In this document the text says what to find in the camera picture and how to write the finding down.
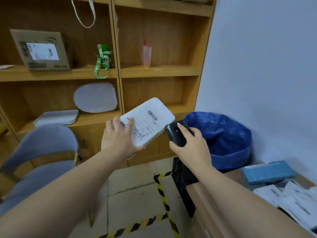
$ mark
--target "chair backrest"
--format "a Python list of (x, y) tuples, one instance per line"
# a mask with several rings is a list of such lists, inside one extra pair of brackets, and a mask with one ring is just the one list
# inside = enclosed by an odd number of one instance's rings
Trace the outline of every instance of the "chair backrest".
[(78, 149), (78, 141), (70, 128), (62, 124), (46, 124), (33, 129), (22, 139), (0, 171), (13, 172), (33, 158), (56, 152), (78, 152)]

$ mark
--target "chair seat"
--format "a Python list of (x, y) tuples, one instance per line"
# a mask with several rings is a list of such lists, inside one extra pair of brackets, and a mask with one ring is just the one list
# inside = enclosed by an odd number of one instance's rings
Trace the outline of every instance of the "chair seat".
[(74, 167), (74, 161), (69, 160), (45, 164), (33, 169), (16, 184), (3, 200), (0, 205), (0, 216)]

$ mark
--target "black and yellow striped tape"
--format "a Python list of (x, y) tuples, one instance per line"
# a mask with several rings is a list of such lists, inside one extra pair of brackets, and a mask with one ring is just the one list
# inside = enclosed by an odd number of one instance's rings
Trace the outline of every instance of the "black and yellow striped tape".
[(167, 204), (167, 200), (166, 200), (166, 197), (164, 195), (164, 191), (163, 191), (163, 188), (161, 186), (161, 183), (159, 181), (159, 178), (163, 178), (165, 176), (169, 176), (172, 172), (167, 172), (167, 173), (162, 173), (162, 174), (159, 174), (159, 175), (156, 175), (154, 176), (154, 181), (156, 183), (156, 186), (158, 188), (158, 192), (159, 194), (161, 195), (161, 198), (162, 198), (162, 201), (163, 201), (163, 204), (164, 204), (164, 207), (165, 207), (165, 210), (166, 210), (166, 213), (168, 215), (168, 219), (170, 220), (170, 224), (171, 224), (171, 227), (172, 227), (172, 230), (173, 230), (173, 233), (174, 233), (174, 236), (175, 238), (180, 238), (180, 234), (179, 234), (179, 231), (177, 229), (177, 225), (174, 221), (174, 219), (172, 218), (172, 216), (169, 214), (169, 211), (171, 210), (170, 206)]
[(154, 222), (162, 221), (166, 218), (168, 218), (167, 213), (165, 213), (164, 215), (157, 215), (157, 216), (154, 216), (153, 218), (145, 219), (145, 220), (141, 221), (140, 223), (135, 223), (132, 226), (128, 226), (126, 228), (122, 228), (119, 230), (109, 232), (103, 236), (99, 236), (99, 238), (119, 237), (121, 235), (128, 234), (128, 233), (134, 232), (136, 230), (139, 230), (143, 227), (147, 227), (147, 226), (153, 224)]

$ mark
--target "gray chair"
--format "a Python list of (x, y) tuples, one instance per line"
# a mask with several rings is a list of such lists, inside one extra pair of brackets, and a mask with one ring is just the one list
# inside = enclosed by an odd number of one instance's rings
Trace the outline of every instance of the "gray chair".
[[(14, 175), (19, 165), (33, 158), (56, 152), (75, 152), (75, 159), (45, 164), (26, 174), (21, 180)], [(62, 124), (47, 124), (33, 129), (20, 142), (2, 167), (0, 173), (17, 182), (0, 205), (0, 216), (79, 164), (79, 145), (73, 132)], [(88, 210), (89, 225), (93, 221)]]

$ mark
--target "chair leg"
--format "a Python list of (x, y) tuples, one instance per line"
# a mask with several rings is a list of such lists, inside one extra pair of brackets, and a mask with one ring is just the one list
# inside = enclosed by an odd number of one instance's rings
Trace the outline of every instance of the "chair leg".
[(87, 216), (88, 216), (89, 227), (92, 228), (94, 220), (93, 220), (93, 216), (92, 216), (90, 208), (87, 208)]

